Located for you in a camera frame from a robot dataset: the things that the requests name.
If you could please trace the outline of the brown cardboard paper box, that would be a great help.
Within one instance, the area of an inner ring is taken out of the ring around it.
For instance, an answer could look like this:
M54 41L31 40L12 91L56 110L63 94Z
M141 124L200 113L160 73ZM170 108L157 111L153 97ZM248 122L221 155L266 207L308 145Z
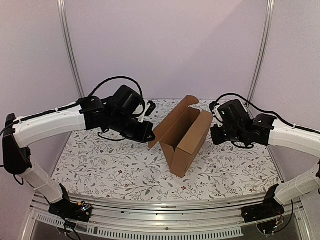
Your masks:
M153 130L152 149L160 143L169 170L183 178L198 155L213 122L213 115L206 110L193 108L199 104L197 97L187 95Z

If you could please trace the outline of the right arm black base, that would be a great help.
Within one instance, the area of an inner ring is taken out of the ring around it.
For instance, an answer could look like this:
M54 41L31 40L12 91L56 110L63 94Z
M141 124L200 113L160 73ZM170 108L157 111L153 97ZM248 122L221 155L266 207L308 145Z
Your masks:
M262 203L241 208L241 216L245 223L260 221L285 213L283 205L275 200L275 192L278 186L279 184L276 184L269 188Z

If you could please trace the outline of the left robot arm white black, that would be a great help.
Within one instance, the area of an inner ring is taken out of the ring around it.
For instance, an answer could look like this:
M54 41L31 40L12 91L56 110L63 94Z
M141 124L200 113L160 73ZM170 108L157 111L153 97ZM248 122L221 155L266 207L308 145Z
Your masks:
M97 128L102 133L112 130L124 139L148 143L156 136L153 124L144 118L155 108L154 102L145 102L141 93L122 85L114 95L104 99L91 94L35 115L9 114L1 133L4 169L44 195L63 217L70 217L75 210L68 194L33 160L29 146L60 134Z

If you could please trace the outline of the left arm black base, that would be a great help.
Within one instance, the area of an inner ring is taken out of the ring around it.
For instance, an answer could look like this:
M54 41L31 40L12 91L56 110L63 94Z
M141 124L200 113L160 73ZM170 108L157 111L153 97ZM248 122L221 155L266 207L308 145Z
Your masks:
M62 190L62 199L56 203L50 203L48 212L59 216L63 220L71 219L88 223L92 215L93 205L85 201L71 202L66 188L62 184L59 185Z

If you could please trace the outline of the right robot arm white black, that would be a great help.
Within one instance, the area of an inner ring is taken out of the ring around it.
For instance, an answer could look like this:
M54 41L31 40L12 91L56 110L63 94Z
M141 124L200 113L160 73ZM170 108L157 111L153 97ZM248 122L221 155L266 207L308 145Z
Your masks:
M317 158L320 156L320 133L316 130L287 123L268 111L251 118L238 99L224 104L214 101L209 109L217 120L210 129L215 145L230 142L237 148L250 149L254 144L260 144L293 149ZM316 164L294 179L270 187L258 213L262 218L269 218L287 202L319 188L320 165Z

